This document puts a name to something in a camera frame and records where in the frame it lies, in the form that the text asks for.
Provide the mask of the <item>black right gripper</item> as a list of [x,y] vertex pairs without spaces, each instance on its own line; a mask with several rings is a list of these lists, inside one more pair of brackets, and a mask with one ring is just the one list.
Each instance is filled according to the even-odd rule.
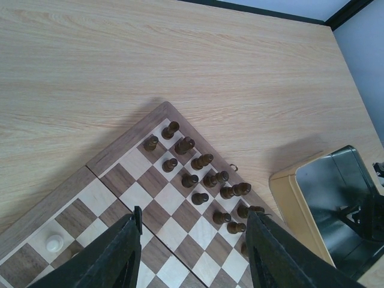
[[338,218],[362,239],[383,241],[383,195],[373,184],[367,168],[359,162],[359,172],[366,189],[347,185],[341,190],[348,198],[348,205],[338,209]]

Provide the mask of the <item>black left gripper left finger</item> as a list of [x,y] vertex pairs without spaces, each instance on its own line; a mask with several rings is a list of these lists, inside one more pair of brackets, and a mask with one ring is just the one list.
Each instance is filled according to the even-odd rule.
[[81,252],[31,287],[136,287],[142,210],[134,207]]

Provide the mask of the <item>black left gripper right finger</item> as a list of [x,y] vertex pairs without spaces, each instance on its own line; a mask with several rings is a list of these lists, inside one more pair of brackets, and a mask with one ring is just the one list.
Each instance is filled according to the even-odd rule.
[[251,211],[245,234],[254,287],[362,287],[322,260],[262,212]]

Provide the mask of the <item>cream piece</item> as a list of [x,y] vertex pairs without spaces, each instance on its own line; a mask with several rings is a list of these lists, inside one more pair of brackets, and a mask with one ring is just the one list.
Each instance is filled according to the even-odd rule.
[[46,250],[50,253],[59,252],[64,246],[64,239],[61,235],[52,235],[46,240]]

